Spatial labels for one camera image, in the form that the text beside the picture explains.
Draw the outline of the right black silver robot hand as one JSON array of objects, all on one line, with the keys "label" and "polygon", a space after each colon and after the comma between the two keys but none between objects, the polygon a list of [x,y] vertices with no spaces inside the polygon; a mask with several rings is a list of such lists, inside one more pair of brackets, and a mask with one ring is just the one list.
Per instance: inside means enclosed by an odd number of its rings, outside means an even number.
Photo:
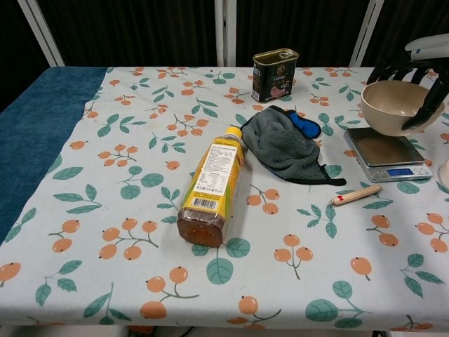
[{"label": "right black silver robot hand", "polygon": [[419,133],[443,112],[448,96],[448,35],[419,38],[376,65],[362,92],[368,125],[386,136]]}]

